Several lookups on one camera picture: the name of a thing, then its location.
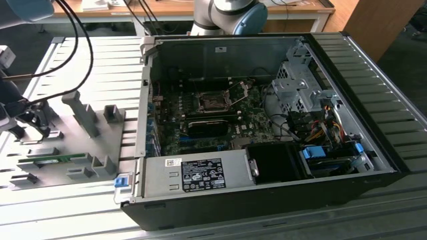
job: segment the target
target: green circuit board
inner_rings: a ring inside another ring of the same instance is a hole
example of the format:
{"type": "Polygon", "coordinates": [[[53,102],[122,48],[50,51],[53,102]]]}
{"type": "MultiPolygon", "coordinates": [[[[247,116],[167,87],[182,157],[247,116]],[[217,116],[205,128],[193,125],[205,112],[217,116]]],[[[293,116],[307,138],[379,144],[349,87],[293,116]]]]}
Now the green circuit board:
{"type": "MultiPolygon", "coordinates": [[[[241,120],[229,124],[226,135],[217,137],[191,138],[183,130],[186,128],[183,114],[189,116],[198,113],[197,93],[171,92],[165,95],[162,106],[158,108],[163,156],[235,150],[242,149],[246,144],[277,141],[271,123],[261,108],[262,86],[251,85],[251,82],[247,86],[247,97],[229,109],[239,111],[241,120]]],[[[213,104],[221,109],[223,103],[217,101],[213,104]]]]}

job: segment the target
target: gray block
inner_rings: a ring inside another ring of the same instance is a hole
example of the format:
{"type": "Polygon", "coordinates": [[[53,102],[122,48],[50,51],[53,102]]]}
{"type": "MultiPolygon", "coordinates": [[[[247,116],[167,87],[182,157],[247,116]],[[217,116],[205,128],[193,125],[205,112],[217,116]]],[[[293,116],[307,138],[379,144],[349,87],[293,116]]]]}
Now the gray block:
{"type": "Polygon", "coordinates": [[[49,137],[45,140],[55,141],[65,138],[65,134],[61,130],[51,131],[49,137]]]}
{"type": "Polygon", "coordinates": [[[85,156],[79,156],[79,157],[73,157],[70,160],[74,162],[74,164],[81,165],[81,164],[93,164],[93,156],[91,154],[87,152],[85,154],[85,156]]]}
{"type": "Polygon", "coordinates": [[[66,174],[71,179],[89,179],[93,175],[93,172],[87,169],[87,167],[75,167],[67,169],[66,174]]]}
{"type": "Polygon", "coordinates": [[[99,177],[106,177],[117,173],[117,165],[109,156],[106,156],[105,163],[101,162],[98,157],[94,157],[93,170],[99,177]]]}
{"type": "Polygon", "coordinates": [[[89,136],[95,138],[101,135],[101,131],[95,125],[95,113],[90,105],[83,105],[81,102],[81,93],[75,91],[62,96],[62,102],[67,104],[74,112],[74,117],[85,128],[89,136]]]}
{"type": "Polygon", "coordinates": [[[123,116],[117,105],[107,105],[105,107],[103,115],[106,117],[107,123],[123,122],[123,116]]]}
{"type": "Polygon", "coordinates": [[[51,148],[41,148],[41,149],[31,149],[27,153],[27,158],[38,158],[38,157],[47,157],[55,156],[61,153],[57,147],[51,148]]]}
{"type": "Polygon", "coordinates": [[[14,175],[10,180],[10,183],[17,186],[35,184],[37,182],[38,182],[38,177],[31,173],[14,175]]]}
{"type": "Polygon", "coordinates": [[[22,170],[31,170],[31,169],[41,168],[35,161],[19,162],[17,164],[17,167],[19,167],[22,170]]]}

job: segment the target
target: ribbed aluminum surface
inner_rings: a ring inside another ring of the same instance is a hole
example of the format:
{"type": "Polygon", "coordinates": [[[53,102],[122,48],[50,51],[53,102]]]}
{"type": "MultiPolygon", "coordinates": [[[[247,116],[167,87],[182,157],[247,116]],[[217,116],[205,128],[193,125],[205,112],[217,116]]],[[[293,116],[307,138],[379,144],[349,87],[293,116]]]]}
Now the ribbed aluminum surface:
{"type": "Polygon", "coordinates": [[[350,37],[339,33],[315,33],[342,76],[357,93],[381,130],[413,172],[427,170],[427,132],[426,118],[418,116],[418,110],[402,93],[394,90],[393,82],[382,76],[378,67],[359,53],[350,37]]]}
{"type": "MultiPolygon", "coordinates": [[[[371,73],[357,73],[358,70],[370,71],[366,60],[358,56],[349,42],[341,35],[315,35],[323,38],[322,44],[341,70],[349,70],[347,81],[358,91],[363,102],[369,104],[387,104],[396,100],[397,91],[379,94],[373,87],[387,90],[383,79],[371,73]]],[[[82,46],[74,60],[74,67],[66,68],[51,76],[34,79],[26,95],[57,93],[79,83],[87,72],[90,58],[89,48],[82,46]]],[[[142,83],[142,65],[139,38],[137,37],[94,37],[95,68],[87,84],[82,88],[85,103],[94,108],[106,104],[117,104],[127,109],[126,133],[123,134],[121,171],[126,172],[134,165],[135,131],[138,119],[139,85],[142,83]]],[[[63,44],[53,44],[41,64],[55,66],[67,58],[74,39],[63,44]]],[[[381,111],[373,105],[373,116],[381,122],[386,133],[424,134],[420,126],[410,124],[414,115],[408,110],[381,111]]],[[[0,136],[0,143],[7,134],[0,136]]],[[[325,207],[317,210],[293,212],[270,217],[247,219],[209,226],[186,229],[146,232],[121,211],[114,202],[113,181],[46,187],[31,190],[11,191],[0,189],[0,239],[79,239],[79,240],[118,240],[118,239],[257,239],[258,235],[271,234],[269,239],[426,239],[427,227],[427,162],[422,151],[427,143],[400,146],[398,151],[406,159],[416,173],[393,185],[367,192],[359,199],[346,205],[325,207]]],[[[2,165],[14,167],[14,160],[2,159],[2,165]]],[[[9,182],[13,172],[0,171],[0,186],[9,182]]]]}

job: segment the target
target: green circuit board piece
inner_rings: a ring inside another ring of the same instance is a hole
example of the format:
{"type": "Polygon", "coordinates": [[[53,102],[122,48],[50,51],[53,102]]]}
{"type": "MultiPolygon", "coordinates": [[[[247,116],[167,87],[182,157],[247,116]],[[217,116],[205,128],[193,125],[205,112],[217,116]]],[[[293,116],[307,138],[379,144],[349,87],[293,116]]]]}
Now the green circuit board piece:
{"type": "Polygon", "coordinates": [[[239,149],[241,146],[234,144],[235,142],[249,144],[277,141],[271,123],[269,122],[263,108],[261,108],[261,90],[261,86],[251,86],[247,91],[247,97],[230,107],[233,111],[241,111],[242,120],[229,125],[227,134],[207,138],[190,138],[182,131],[182,114],[199,114],[199,103],[195,93],[171,92],[167,94],[162,106],[162,111],[167,111],[163,112],[167,119],[163,122],[161,121],[159,125],[162,132],[162,155],[171,156],[239,149]]]}
{"type": "Polygon", "coordinates": [[[85,157],[85,153],[69,154],[69,155],[54,155],[54,156],[41,156],[41,157],[30,157],[18,160],[18,163],[29,163],[29,162],[47,162],[47,161],[58,161],[59,163],[69,163],[71,158],[85,157]]]}

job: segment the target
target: power supply label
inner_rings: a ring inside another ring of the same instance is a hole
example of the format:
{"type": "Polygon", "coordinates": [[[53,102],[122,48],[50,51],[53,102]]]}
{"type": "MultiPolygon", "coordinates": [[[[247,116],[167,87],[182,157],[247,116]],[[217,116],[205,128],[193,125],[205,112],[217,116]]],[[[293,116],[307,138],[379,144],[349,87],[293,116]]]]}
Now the power supply label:
{"type": "Polygon", "coordinates": [[[226,177],[221,158],[183,161],[182,188],[186,193],[226,188],[226,177]]]}

